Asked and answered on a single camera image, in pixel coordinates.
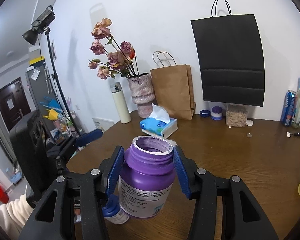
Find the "white sleeve forearm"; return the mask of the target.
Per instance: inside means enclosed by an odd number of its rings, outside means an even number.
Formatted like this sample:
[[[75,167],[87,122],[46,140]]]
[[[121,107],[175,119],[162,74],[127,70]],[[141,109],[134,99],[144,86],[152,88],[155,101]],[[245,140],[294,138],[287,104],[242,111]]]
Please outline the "white sleeve forearm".
[[[26,200],[26,194],[20,198],[0,205],[0,237],[18,239],[23,227],[29,219],[33,208]]]

